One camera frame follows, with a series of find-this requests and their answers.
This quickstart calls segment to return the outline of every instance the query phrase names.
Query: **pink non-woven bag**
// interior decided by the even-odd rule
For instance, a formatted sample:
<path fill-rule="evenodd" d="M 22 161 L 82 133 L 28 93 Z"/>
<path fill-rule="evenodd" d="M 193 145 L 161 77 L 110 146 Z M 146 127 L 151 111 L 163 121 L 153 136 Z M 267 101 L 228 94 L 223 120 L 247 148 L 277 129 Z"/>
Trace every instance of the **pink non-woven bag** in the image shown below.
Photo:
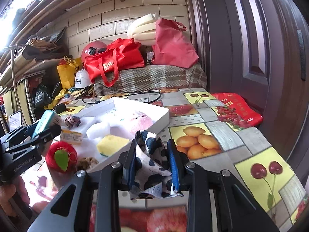
<path fill-rule="evenodd" d="M 156 21 L 156 44 L 154 65 L 172 65 L 180 68 L 190 68 L 198 60 L 193 45 L 182 34 L 186 27 L 179 22 L 161 18 Z"/>

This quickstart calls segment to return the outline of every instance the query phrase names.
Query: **bright window light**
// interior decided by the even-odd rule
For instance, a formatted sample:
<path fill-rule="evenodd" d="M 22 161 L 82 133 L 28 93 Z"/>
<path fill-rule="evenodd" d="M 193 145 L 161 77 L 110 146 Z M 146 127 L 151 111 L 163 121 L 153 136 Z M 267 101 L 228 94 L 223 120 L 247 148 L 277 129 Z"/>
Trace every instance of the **bright window light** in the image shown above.
<path fill-rule="evenodd" d="M 0 18 L 0 50 L 6 46 L 10 34 L 13 32 L 12 22 L 18 9 L 26 9 L 33 0 L 13 0 L 10 8 Z"/>

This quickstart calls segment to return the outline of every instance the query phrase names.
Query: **pink plush toy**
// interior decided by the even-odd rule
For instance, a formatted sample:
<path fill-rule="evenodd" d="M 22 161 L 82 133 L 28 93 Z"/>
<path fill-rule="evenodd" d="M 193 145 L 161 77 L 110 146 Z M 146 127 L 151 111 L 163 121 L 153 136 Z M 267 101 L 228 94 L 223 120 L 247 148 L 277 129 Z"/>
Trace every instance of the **pink plush toy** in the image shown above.
<path fill-rule="evenodd" d="M 152 120 L 143 112 L 135 112 L 132 118 L 128 120 L 128 130 L 130 133 L 135 134 L 137 131 L 146 130 L 152 125 Z"/>

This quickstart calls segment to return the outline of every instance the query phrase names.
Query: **red plush ball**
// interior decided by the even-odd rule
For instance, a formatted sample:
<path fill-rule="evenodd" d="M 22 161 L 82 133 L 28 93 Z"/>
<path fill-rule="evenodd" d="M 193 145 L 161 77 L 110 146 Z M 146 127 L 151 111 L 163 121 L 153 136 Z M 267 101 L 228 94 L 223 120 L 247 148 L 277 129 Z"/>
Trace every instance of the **red plush ball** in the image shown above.
<path fill-rule="evenodd" d="M 68 173 L 75 169 L 77 153 L 73 146 L 67 142 L 58 141 L 51 144 L 45 160 L 49 168 L 60 173 Z"/>

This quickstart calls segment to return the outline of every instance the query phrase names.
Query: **brick wall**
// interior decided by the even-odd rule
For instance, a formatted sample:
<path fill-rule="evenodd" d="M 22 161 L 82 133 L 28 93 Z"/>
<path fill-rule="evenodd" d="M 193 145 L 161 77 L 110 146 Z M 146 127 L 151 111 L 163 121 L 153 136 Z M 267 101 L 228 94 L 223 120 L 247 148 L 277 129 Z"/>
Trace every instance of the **brick wall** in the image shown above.
<path fill-rule="evenodd" d="M 127 38 L 128 26 L 136 18 L 149 13 L 158 13 L 162 18 L 181 22 L 189 29 L 185 0 L 85 0 L 44 26 L 38 35 L 49 35 L 67 26 L 69 53 L 77 58 L 91 41 Z M 190 31 L 184 34 L 190 38 Z"/>

